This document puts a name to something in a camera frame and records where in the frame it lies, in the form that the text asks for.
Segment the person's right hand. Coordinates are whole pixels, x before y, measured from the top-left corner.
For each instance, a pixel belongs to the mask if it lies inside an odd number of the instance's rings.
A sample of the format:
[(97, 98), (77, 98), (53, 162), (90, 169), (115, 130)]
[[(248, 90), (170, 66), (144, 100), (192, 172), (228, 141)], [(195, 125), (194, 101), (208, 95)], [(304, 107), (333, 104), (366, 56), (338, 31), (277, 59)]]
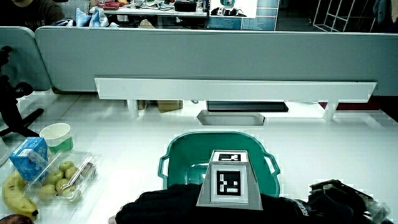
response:
[(261, 194), (246, 151), (214, 151), (202, 184), (145, 192), (113, 223), (305, 223), (306, 202)]

